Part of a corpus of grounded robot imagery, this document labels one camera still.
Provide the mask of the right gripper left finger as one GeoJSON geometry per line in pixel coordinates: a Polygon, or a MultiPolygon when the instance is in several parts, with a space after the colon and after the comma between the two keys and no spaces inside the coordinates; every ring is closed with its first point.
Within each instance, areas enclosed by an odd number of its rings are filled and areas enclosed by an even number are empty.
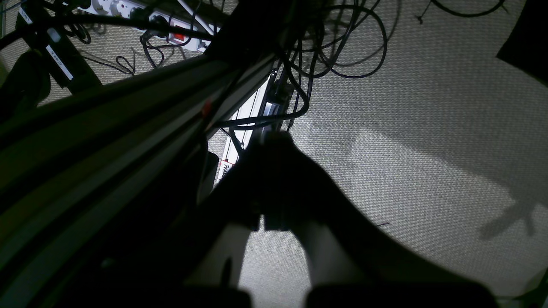
{"type": "Polygon", "coordinates": [[[211,194],[172,225],[163,238],[164,283],[235,288],[249,235],[271,205],[268,154],[265,144],[251,144],[211,194]]]}

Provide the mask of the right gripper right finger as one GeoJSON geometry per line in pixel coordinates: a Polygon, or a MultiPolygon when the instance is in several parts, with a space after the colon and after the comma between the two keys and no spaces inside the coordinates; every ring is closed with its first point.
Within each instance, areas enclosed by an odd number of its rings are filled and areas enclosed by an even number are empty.
{"type": "Polygon", "coordinates": [[[263,144],[288,158],[274,171],[293,175],[298,185],[282,202],[286,225],[307,255],[309,300],[493,300],[480,283],[427,261],[382,232],[288,133],[269,133],[263,144]]]}

